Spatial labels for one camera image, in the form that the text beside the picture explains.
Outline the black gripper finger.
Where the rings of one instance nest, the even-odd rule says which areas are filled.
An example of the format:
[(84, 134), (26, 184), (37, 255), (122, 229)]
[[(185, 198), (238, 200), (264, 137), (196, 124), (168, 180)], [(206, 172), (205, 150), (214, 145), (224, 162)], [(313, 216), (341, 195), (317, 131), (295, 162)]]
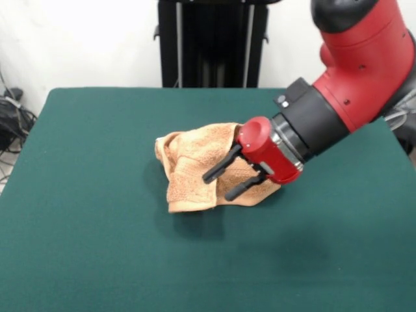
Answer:
[(203, 182), (205, 184), (210, 184), (214, 180), (218, 179), (221, 175), (223, 175), (226, 169), (233, 164), (235, 159), (242, 155), (241, 151), (242, 146), (240, 144), (232, 145), (232, 148), (227, 153), (227, 155), (202, 175)]
[(252, 187), (262, 184), (265, 181), (265, 170), (260, 166), (248, 166), (245, 168), (227, 169), (234, 185), (225, 194), (227, 201), (233, 201), (239, 196), (250, 190)]

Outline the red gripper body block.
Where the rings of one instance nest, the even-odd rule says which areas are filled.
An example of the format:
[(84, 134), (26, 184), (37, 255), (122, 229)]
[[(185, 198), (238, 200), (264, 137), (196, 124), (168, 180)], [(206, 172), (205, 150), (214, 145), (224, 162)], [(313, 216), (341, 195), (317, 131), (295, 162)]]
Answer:
[(284, 143), (272, 122), (258, 116), (243, 124), (236, 137), (242, 146), (241, 153), (249, 162), (261, 167), (272, 182), (284, 185), (292, 183), (302, 173), (301, 160)]

